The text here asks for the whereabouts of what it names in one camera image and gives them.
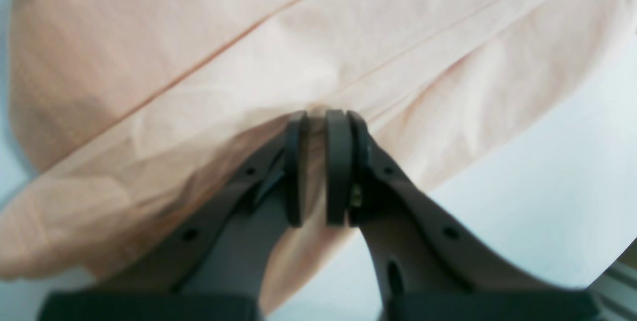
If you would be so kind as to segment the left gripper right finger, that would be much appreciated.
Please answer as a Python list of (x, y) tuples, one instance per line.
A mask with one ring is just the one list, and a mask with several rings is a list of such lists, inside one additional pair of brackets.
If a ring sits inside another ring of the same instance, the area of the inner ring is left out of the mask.
[(534, 277), (422, 192), (355, 112), (326, 113), (327, 224), (363, 235), (383, 321), (598, 321), (585, 289)]

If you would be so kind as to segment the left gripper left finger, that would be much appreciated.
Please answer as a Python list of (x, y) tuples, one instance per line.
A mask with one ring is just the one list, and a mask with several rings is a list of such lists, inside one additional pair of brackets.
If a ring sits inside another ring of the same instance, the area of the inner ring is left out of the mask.
[(309, 118), (285, 129), (157, 247), (96, 286), (46, 299), (41, 321), (261, 321), (271, 251), (303, 223)]

